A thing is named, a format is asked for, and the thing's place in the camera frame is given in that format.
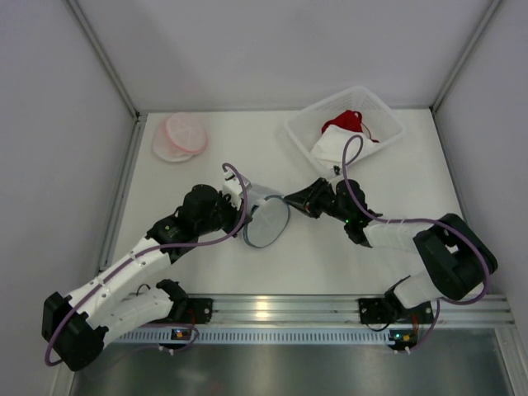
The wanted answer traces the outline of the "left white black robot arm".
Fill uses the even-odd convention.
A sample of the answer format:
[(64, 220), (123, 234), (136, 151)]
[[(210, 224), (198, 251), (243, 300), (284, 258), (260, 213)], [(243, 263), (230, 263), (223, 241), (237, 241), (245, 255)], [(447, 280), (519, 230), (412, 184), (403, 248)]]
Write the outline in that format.
[(71, 371), (89, 366), (115, 339), (147, 323), (190, 325), (188, 294), (174, 280), (161, 280), (131, 297), (150, 276), (169, 268), (195, 248), (236, 236), (251, 217), (247, 183), (224, 183), (221, 191), (193, 186), (173, 214), (157, 221), (120, 260), (66, 295), (44, 302), (41, 334), (48, 367)]

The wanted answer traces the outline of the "blue trimmed mesh laundry bag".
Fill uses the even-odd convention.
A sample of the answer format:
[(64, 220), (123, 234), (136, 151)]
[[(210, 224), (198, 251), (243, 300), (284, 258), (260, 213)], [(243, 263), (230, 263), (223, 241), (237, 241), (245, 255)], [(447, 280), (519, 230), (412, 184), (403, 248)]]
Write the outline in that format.
[(290, 207), (280, 192), (258, 184), (252, 184), (247, 198), (252, 220), (243, 227), (243, 241), (252, 248), (266, 248), (290, 222)]

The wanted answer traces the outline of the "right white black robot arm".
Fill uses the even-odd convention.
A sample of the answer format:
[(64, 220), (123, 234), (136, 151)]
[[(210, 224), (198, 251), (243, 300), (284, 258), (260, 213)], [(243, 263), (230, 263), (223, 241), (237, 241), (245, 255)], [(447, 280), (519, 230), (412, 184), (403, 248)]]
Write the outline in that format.
[(332, 185), (324, 178), (285, 202), (309, 218), (327, 215), (343, 222), (347, 237), (366, 248), (392, 248), (418, 255), (424, 266), (397, 282), (384, 294), (395, 312), (404, 312), (436, 299), (463, 304), (477, 286), (486, 286), (497, 270), (497, 259), (457, 215), (438, 220), (382, 219), (365, 202), (365, 193), (351, 179)]

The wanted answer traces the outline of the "pink trimmed mesh laundry bag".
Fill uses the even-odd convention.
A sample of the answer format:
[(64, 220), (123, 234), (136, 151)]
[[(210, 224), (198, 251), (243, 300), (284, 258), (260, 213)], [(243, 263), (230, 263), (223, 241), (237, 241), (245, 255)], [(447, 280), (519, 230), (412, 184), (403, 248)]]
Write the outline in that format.
[(191, 113), (177, 112), (158, 125), (152, 150), (163, 161), (178, 163), (201, 154), (208, 143), (206, 128), (199, 119)]

